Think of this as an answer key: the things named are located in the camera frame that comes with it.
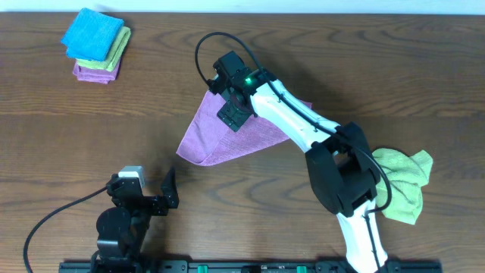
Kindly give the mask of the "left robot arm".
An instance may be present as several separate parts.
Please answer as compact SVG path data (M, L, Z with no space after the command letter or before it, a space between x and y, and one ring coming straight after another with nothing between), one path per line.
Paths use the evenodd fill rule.
M156 262L143 257L141 248L153 216L161 217L179 205L175 169L161 183L161 195L144 196L144 169L126 166L107 182L114 207L97 219L98 251L91 258L91 272L156 272Z

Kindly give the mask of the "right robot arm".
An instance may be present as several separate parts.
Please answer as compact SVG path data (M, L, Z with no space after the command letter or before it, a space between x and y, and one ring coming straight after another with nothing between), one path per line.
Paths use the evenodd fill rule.
M213 64L212 93L225 103L217 117L237 132L250 116L263 118L305 154L311 188L334 214L346 243L346 260L356 272L379 272L388 255L374 217L380 169L362 129L330 121L297 99L272 73L252 70L229 52Z

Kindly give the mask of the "purple microfibre cloth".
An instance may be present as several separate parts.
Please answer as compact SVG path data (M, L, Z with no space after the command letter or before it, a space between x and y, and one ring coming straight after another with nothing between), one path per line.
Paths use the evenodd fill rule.
M270 121L252 116L237 132L232 131L217 117L224 104L221 96L205 93L177 149L181 158L203 167L218 165L289 139Z

